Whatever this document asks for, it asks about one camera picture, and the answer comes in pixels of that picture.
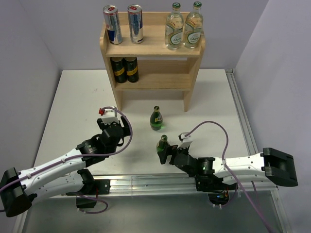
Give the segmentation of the blue silver can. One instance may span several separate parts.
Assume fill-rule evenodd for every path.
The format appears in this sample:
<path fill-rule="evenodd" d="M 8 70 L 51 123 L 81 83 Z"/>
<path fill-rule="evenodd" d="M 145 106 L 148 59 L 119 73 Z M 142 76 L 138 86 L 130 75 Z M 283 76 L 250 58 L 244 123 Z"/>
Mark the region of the blue silver can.
<path fill-rule="evenodd" d="M 139 44 L 143 41 L 142 8 L 137 4 L 132 4 L 128 6 L 127 12 L 131 41 Z"/>
<path fill-rule="evenodd" d="M 103 15 L 109 41 L 115 45 L 120 44 L 122 42 L 122 34 L 117 7 L 114 5 L 105 6 Z"/>

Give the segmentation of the clear glass bottle green cap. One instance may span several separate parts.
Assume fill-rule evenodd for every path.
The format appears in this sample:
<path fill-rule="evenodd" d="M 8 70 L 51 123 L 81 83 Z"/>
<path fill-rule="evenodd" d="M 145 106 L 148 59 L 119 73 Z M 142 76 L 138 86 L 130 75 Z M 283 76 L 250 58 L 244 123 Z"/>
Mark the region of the clear glass bottle green cap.
<path fill-rule="evenodd" d="M 165 24 L 165 45 L 170 50 L 180 47 L 183 34 L 184 20 L 180 13 L 181 4 L 174 2 L 172 11 L 168 14 Z"/>

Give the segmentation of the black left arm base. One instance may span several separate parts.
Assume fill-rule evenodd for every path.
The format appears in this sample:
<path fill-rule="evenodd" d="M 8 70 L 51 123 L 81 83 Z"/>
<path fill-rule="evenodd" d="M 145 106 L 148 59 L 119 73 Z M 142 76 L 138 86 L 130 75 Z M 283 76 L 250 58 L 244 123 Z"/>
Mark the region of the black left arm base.
<path fill-rule="evenodd" d="M 87 188 L 85 191 L 79 192 L 80 195 L 93 195 L 97 199 L 99 195 L 107 195 L 110 190 L 110 180 L 109 179 L 98 179 L 95 180 L 95 183 Z M 76 207 L 82 209 L 92 209 L 96 205 L 95 200 L 88 200 L 85 198 L 77 197 L 76 198 Z"/>

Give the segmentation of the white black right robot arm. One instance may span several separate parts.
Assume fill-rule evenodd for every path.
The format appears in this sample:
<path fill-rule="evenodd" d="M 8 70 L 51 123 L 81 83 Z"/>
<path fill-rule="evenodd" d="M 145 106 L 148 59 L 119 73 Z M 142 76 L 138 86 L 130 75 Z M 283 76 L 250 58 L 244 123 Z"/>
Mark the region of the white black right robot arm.
<path fill-rule="evenodd" d="M 251 181 L 271 181 L 283 187 L 298 185 L 293 156 L 274 148 L 264 148 L 255 155 L 225 160 L 215 157 L 193 158 L 189 148 L 177 145 L 158 149 L 157 154 L 161 164 L 165 164 L 170 156 L 170 165 L 194 178 L 197 191 L 233 190 L 238 182 Z"/>

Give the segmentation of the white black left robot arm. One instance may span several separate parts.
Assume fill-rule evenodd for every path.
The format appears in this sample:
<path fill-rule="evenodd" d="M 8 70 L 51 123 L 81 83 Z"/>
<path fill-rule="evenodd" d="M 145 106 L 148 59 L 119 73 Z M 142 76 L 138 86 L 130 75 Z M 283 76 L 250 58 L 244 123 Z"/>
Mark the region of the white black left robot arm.
<path fill-rule="evenodd" d="M 83 141 L 65 155 L 37 167 L 17 171 L 6 170 L 0 182 L 2 212 L 7 217 L 17 216 L 36 202 L 60 194 L 77 195 L 92 199 L 93 195 L 108 192 L 108 181 L 96 181 L 88 167 L 125 149 L 125 137 L 133 130 L 124 116 L 100 118 L 101 133 Z"/>

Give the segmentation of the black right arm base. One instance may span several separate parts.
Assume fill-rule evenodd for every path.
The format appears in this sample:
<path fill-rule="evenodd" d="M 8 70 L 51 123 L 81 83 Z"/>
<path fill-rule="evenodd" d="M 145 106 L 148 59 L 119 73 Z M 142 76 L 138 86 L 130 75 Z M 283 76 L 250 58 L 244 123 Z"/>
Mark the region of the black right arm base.
<path fill-rule="evenodd" d="M 238 185 L 225 184 L 223 178 L 218 178 L 214 175 L 211 176 L 196 176 L 196 190 L 198 192 L 208 193 L 208 199 L 212 204 L 225 205 L 229 202 L 229 191 L 237 191 Z"/>

